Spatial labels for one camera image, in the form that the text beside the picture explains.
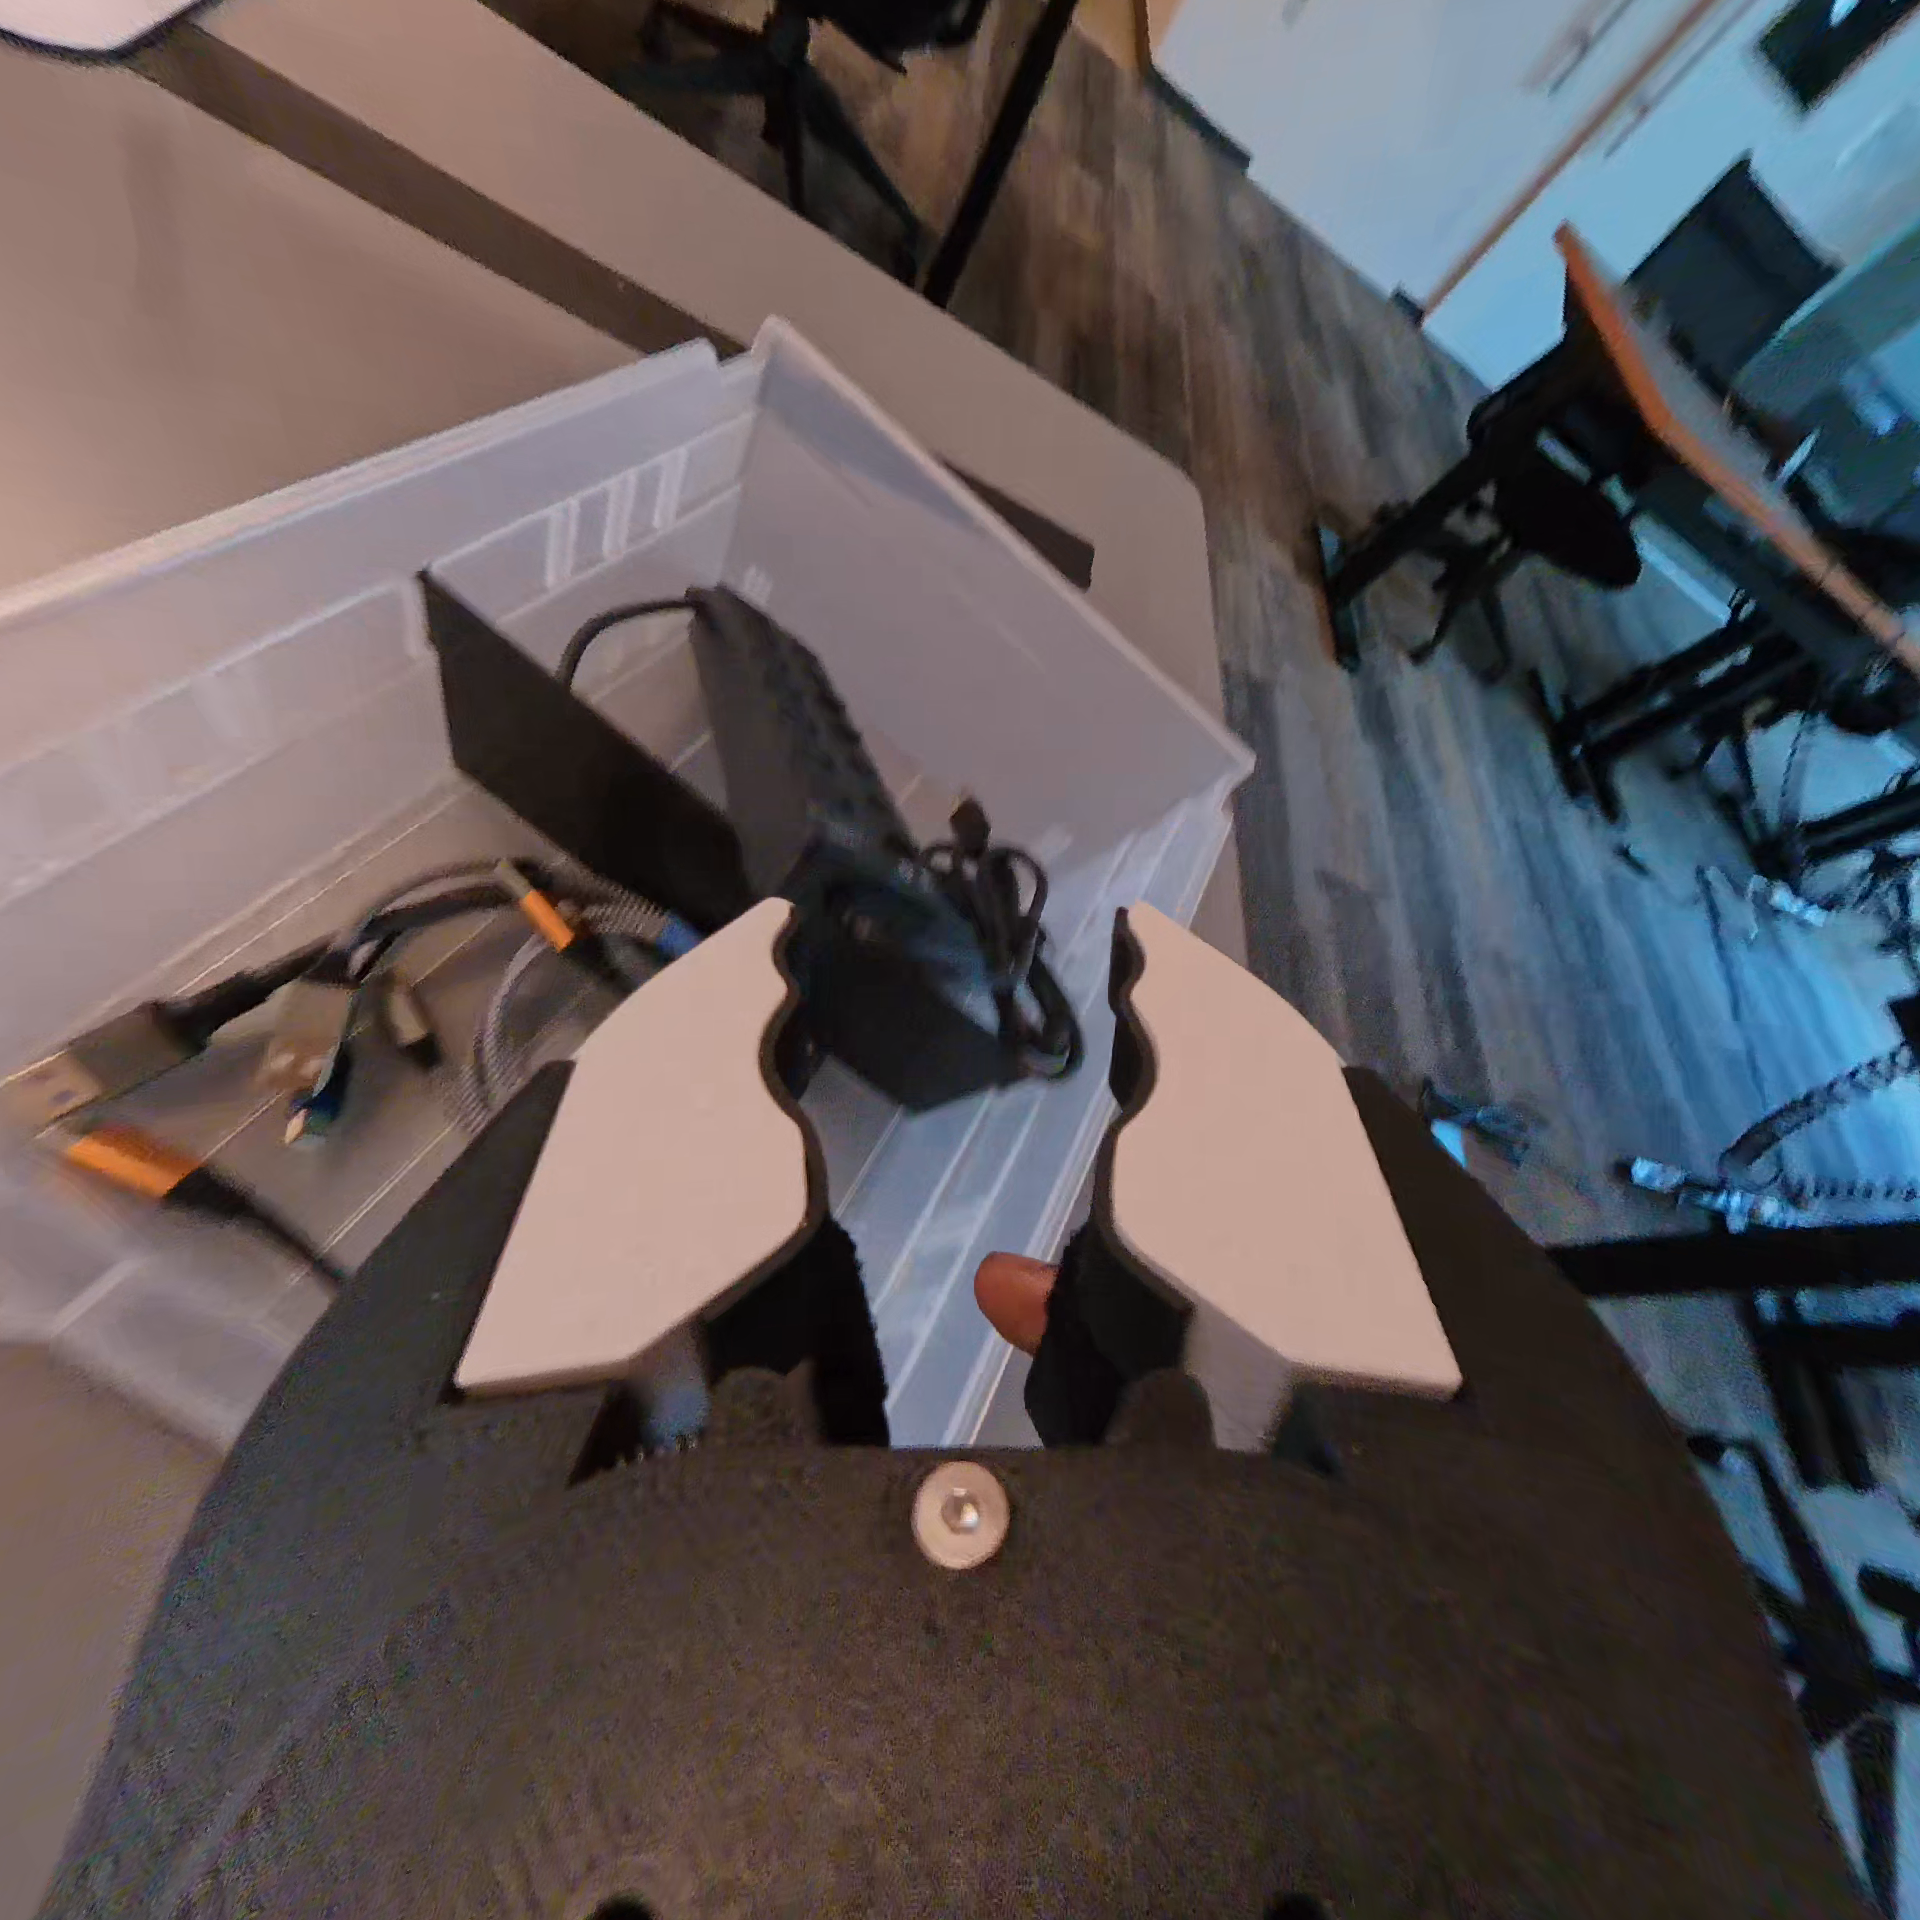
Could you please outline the clear plastic bin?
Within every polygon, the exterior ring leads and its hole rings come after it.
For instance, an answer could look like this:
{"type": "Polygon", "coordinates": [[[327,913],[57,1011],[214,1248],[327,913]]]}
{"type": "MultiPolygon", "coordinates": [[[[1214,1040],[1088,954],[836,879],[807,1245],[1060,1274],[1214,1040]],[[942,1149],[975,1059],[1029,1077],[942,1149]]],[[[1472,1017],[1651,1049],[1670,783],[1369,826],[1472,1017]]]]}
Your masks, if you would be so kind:
{"type": "Polygon", "coordinates": [[[670,348],[5,596],[5,1072],[538,837],[454,763],[419,577],[550,667],[593,614],[724,584],[825,664],[914,837],[960,795],[1047,869],[1072,1077],[927,1116],[807,1094],[894,1440],[979,1429],[971,1280],[1066,1228],[1108,1098],[1113,915],[1190,922],[1253,758],[780,319],[670,348]]]}

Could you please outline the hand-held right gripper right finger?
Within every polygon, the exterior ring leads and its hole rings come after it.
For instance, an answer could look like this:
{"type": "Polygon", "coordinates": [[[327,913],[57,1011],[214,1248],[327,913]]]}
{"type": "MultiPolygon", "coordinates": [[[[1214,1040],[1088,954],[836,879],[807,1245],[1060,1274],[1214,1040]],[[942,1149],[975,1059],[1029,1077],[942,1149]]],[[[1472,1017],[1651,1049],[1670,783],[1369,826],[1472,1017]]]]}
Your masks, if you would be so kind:
{"type": "Polygon", "coordinates": [[[1114,1366],[1196,1380],[1222,1447],[1269,1447],[1305,1387],[1458,1397],[1462,1364],[1332,1044],[1151,903],[1116,913],[1110,989],[1090,1322],[1114,1366]]]}

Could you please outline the person's right hand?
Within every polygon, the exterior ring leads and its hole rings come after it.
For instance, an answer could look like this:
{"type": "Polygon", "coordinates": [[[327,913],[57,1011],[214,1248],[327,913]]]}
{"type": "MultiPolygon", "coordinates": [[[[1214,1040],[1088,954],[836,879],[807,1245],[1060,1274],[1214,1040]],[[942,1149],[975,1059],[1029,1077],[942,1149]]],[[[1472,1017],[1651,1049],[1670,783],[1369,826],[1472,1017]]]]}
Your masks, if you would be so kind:
{"type": "Polygon", "coordinates": [[[1058,1278],[1054,1262],[994,1251],[975,1269],[973,1299],[997,1336],[1033,1360],[1045,1343],[1058,1278]]]}

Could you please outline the black light stand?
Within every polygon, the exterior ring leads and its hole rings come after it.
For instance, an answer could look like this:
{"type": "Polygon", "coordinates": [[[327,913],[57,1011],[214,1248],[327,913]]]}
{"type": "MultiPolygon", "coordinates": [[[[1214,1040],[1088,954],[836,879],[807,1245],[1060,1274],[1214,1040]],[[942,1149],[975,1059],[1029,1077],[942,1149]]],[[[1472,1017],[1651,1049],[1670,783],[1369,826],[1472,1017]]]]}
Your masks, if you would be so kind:
{"type": "Polygon", "coordinates": [[[813,219],[809,156],[813,150],[835,156],[896,223],[893,274],[912,284],[935,307],[948,310],[1041,106],[1078,4],[1043,4],[948,228],[935,248],[927,246],[922,217],[813,57],[813,37],[818,28],[831,28],[871,62],[905,74],[910,57],[971,45],[991,8],[988,2],[772,2],[755,28],[745,28],[695,4],[651,4],[637,31],[637,54],[617,65],[611,86],[637,106],[666,95],[755,102],[760,140],[780,158],[789,207],[805,221],[813,219]]]}

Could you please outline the flat silver usb adapter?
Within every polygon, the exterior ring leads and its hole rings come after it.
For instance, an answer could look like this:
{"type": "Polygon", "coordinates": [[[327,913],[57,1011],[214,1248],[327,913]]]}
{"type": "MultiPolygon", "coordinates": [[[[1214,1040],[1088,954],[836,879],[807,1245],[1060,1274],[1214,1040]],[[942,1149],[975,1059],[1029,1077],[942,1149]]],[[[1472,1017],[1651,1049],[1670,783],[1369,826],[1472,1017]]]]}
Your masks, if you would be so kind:
{"type": "Polygon", "coordinates": [[[204,1049],[204,1035],[181,1010],[153,1000],[139,1003],[5,1077],[5,1117],[34,1132],[48,1130],[155,1084],[204,1049]]]}

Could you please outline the black divider panel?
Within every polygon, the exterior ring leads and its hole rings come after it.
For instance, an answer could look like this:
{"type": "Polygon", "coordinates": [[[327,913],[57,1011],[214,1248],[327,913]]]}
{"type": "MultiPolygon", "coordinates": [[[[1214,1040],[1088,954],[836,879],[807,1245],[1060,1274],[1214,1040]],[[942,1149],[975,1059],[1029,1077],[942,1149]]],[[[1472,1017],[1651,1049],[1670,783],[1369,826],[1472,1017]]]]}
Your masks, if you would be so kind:
{"type": "Polygon", "coordinates": [[[714,934],[756,905],[727,814],[430,572],[452,765],[576,865],[714,934]]]}

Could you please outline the white board stand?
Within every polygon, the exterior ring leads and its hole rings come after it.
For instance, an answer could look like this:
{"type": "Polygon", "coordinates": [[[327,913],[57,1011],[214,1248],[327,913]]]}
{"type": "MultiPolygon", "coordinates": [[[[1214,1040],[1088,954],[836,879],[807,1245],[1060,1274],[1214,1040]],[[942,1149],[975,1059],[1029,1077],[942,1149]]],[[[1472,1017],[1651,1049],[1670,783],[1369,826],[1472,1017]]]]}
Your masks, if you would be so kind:
{"type": "Polygon", "coordinates": [[[42,60],[121,65],[208,2],[3,2],[3,45],[42,60]]]}

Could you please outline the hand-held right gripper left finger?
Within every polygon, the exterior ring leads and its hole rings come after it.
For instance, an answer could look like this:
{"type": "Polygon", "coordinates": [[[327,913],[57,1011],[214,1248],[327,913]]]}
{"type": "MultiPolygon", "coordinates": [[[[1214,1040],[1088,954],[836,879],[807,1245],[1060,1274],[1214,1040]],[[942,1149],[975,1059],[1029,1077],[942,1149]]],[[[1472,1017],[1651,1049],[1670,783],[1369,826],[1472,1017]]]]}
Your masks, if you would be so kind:
{"type": "Polygon", "coordinates": [[[637,1377],[820,1228],[825,1151],[784,1056],[798,919],[756,902],[578,1046],[452,1370],[463,1397],[637,1377]]]}

